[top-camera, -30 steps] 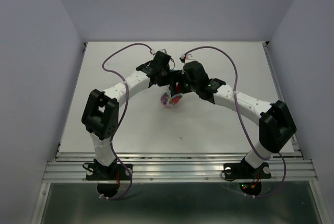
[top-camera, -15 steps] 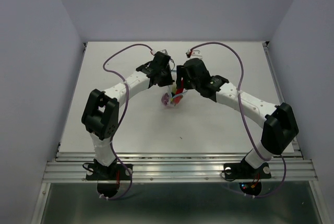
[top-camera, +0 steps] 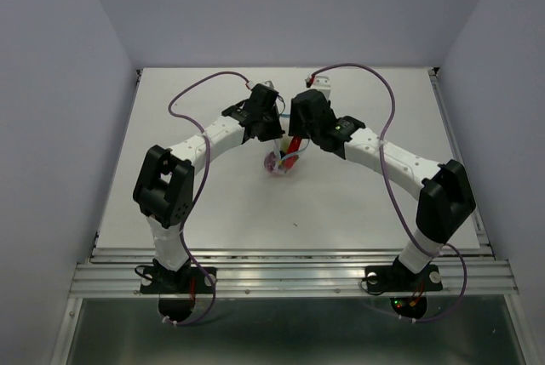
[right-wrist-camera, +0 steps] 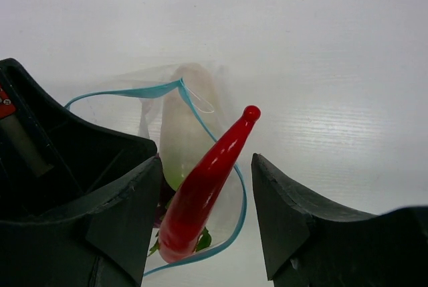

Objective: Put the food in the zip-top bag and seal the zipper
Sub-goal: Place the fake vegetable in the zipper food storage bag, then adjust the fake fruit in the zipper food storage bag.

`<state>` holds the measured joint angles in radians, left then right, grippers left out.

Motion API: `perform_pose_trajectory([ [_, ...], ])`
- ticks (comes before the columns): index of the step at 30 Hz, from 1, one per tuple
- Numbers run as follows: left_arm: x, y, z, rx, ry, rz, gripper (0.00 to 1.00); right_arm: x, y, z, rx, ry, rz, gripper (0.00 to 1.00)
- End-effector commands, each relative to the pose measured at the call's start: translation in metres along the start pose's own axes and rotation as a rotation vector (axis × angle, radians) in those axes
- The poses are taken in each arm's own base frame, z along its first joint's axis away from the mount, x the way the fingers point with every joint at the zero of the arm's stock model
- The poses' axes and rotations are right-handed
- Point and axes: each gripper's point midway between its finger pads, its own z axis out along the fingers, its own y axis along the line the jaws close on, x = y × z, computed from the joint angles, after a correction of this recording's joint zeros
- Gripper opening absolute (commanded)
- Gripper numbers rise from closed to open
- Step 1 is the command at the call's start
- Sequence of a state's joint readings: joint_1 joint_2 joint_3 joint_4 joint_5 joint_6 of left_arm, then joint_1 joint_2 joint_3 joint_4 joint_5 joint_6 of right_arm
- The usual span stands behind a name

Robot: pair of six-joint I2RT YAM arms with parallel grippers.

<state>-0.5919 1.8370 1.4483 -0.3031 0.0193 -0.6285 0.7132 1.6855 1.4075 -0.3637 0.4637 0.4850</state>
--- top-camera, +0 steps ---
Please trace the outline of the clear zip top bag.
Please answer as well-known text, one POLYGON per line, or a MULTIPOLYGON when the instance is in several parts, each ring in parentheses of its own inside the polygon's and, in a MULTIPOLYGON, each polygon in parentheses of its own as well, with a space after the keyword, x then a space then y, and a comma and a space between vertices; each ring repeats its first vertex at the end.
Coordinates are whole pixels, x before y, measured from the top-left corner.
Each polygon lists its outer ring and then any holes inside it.
POLYGON ((272 150, 265 156, 264 168, 270 174, 287 174, 310 144, 309 139, 288 135, 290 116, 282 114, 280 124, 284 134, 273 141, 272 150))

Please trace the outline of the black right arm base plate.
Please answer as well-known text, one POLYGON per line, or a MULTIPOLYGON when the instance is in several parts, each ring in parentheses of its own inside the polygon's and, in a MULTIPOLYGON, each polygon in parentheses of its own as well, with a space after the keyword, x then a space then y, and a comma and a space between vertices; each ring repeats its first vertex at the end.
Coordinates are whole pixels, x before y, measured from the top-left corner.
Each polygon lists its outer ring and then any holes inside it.
POLYGON ((404 266, 370 265, 364 269, 365 288, 372 294, 412 293, 420 291, 438 292, 443 290, 439 268, 427 265, 419 274, 404 266))

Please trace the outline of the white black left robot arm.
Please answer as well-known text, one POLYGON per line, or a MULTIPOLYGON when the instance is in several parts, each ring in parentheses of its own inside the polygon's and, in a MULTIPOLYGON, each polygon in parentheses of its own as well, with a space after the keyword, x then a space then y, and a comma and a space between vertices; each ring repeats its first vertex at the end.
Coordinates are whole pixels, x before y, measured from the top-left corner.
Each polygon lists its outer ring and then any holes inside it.
POLYGON ((144 158, 133 191, 133 199, 151 228, 160 282, 172 292, 189 283, 190 259, 180 231, 198 198, 196 174, 209 171, 212 161, 248 140, 261 142, 282 137, 276 104, 278 92, 270 82, 251 87, 250 97, 228 107, 207 128, 181 143, 151 147, 144 158))

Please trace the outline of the red chili pepper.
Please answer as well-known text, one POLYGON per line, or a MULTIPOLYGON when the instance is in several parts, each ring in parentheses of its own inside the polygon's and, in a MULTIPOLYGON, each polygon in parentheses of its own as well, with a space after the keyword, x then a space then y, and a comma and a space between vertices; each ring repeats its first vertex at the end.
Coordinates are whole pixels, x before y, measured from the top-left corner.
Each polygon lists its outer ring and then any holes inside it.
POLYGON ((293 168, 299 155, 297 152, 301 149, 302 138, 299 136, 289 137, 284 146, 284 155, 282 157, 282 166, 285 170, 293 168))

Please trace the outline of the purple red onion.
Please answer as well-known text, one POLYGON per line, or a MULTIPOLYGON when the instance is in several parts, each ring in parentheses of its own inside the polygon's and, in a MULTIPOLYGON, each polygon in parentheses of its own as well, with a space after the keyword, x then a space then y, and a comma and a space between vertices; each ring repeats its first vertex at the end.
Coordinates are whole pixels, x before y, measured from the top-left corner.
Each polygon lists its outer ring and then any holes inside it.
POLYGON ((273 151, 265 156, 264 168, 270 174, 282 174, 284 172, 281 168, 280 161, 273 151))

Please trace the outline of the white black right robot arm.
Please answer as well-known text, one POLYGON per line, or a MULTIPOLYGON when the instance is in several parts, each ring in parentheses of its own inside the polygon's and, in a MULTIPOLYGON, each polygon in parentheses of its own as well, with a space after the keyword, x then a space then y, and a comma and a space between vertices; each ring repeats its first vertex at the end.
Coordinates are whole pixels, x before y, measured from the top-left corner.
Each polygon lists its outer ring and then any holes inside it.
POLYGON ((392 279, 401 288, 421 281, 423 269, 476 208, 461 163, 419 157, 385 141, 354 117, 337 117, 317 89, 291 100, 289 135, 309 139, 323 151, 380 174, 389 196, 395 184, 417 201, 416 230, 404 226, 410 240, 392 268, 392 279))

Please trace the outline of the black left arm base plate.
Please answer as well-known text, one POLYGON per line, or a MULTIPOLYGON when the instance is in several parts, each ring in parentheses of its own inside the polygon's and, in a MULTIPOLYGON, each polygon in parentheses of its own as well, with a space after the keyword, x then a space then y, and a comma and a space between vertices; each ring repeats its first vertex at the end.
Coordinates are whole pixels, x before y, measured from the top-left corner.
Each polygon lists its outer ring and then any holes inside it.
POLYGON ((216 278, 216 268, 206 267, 209 278, 197 267, 184 265, 178 271, 168 271, 155 265, 138 265, 134 268, 140 278, 140 293, 144 295, 180 294, 211 295, 210 280, 216 278))

